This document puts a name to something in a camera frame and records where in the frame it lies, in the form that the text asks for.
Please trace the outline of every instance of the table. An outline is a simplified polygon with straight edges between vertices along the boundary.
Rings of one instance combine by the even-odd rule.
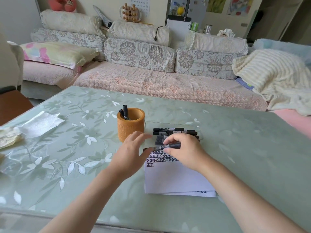
[[[204,149],[287,216],[311,231],[311,142],[274,113],[71,86],[8,125],[42,110],[65,122],[41,137],[2,149],[0,206],[56,215],[107,167],[121,143],[122,105],[145,121],[200,127]],[[218,198],[144,193],[144,170],[121,184],[98,223],[167,232],[241,232]]]

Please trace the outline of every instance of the stack of paper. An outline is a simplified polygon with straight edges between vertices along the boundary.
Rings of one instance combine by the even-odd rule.
[[[145,162],[145,193],[216,197],[204,176],[163,151],[152,152]]]

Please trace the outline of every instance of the clear plastic tray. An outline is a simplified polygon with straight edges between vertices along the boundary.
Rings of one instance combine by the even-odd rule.
[[[158,122],[145,122],[145,133],[151,134],[154,128],[169,128],[169,127],[183,127],[186,130],[195,130],[197,132],[197,136],[200,140],[203,140],[203,135],[199,126],[188,125],[188,124],[172,124],[172,123],[158,123]],[[145,141],[146,147],[152,147],[155,145],[156,136],[153,136],[152,139],[148,139]]]

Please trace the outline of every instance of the brown chair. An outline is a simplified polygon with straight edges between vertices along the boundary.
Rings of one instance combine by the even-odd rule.
[[[33,105],[18,90],[3,92],[0,94],[0,126],[31,108]]]

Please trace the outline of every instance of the blanket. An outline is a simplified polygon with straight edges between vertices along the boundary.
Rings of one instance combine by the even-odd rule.
[[[298,56],[280,50],[255,50],[234,59],[232,70],[270,102],[268,110],[294,109],[303,116],[311,115],[311,73]]]

